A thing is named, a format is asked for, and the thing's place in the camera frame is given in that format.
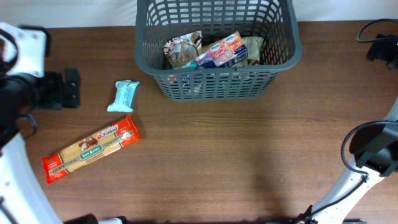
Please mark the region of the brown snack bag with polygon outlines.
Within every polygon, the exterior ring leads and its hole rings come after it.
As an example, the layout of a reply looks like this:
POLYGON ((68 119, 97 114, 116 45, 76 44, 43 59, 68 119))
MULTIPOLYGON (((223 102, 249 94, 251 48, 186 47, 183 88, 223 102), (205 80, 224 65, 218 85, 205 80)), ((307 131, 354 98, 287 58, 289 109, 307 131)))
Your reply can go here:
POLYGON ((174 37, 166 41, 163 53, 173 69, 197 68, 195 59, 201 52, 201 31, 174 37))

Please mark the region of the beige powder pouch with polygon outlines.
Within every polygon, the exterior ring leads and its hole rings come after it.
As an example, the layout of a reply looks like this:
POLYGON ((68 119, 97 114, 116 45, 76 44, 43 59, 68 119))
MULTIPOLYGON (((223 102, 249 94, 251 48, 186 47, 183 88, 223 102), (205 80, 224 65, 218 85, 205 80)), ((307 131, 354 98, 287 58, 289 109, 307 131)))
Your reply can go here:
POLYGON ((206 45, 204 47, 201 48, 201 53, 205 53, 207 50, 209 50, 212 46, 214 46, 214 43, 206 45))

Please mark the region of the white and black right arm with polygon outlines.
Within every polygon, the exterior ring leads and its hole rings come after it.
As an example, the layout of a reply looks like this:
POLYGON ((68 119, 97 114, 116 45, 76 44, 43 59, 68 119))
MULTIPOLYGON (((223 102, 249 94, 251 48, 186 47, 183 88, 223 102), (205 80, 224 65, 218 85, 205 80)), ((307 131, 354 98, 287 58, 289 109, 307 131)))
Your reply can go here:
POLYGON ((345 170, 326 195, 292 223, 344 223, 368 190, 397 172, 397 102, 387 116, 352 129, 340 156, 345 170))

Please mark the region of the Kleenex tissue multipack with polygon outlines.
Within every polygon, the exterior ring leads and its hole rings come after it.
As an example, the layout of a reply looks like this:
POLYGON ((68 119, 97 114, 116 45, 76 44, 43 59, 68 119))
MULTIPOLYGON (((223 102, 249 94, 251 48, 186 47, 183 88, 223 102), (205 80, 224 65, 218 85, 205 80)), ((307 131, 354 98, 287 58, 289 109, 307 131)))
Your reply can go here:
POLYGON ((247 59, 248 49, 238 31, 214 42, 205 53, 200 53, 195 59, 197 68, 228 68, 247 59))

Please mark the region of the mint green bar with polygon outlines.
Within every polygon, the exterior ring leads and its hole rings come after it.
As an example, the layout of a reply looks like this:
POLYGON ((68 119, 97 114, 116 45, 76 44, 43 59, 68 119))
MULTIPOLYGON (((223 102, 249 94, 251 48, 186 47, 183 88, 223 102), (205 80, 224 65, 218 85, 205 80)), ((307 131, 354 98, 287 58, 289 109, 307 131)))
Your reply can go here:
POLYGON ((132 82, 130 80, 117 81, 115 84, 115 100, 107 107, 107 111, 132 113, 134 111, 132 108, 132 102, 138 85, 139 82, 132 82))

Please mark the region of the orange spaghetti packet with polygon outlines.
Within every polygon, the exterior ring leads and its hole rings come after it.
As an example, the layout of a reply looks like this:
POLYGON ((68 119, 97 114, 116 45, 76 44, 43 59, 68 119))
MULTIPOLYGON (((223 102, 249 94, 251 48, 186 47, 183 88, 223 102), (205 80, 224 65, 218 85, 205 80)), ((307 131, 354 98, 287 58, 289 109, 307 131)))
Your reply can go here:
POLYGON ((51 156, 41 158, 46 183, 52 184, 138 140, 139 133, 128 115, 51 156))

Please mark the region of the green snack bag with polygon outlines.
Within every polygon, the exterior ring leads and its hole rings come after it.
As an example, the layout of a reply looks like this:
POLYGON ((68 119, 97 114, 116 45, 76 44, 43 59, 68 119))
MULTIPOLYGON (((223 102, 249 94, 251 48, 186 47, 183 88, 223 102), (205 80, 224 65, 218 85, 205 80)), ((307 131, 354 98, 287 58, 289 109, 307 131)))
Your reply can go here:
POLYGON ((241 62, 241 65, 259 65, 264 39, 262 37, 243 37, 242 40, 248 49, 248 57, 241 62))

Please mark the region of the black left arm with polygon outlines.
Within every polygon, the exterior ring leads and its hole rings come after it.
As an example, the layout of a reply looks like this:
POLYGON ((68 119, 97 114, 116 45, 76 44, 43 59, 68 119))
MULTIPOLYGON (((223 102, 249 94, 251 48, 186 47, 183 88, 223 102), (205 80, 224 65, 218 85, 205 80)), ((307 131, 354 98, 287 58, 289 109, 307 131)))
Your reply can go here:
POLYGON ((29 162, 19 119, 37 123, 33 110, 80 105, 75 68, 44 68, 51 35, 43 27, 1 23, 1 223, 61 223, 29 162))

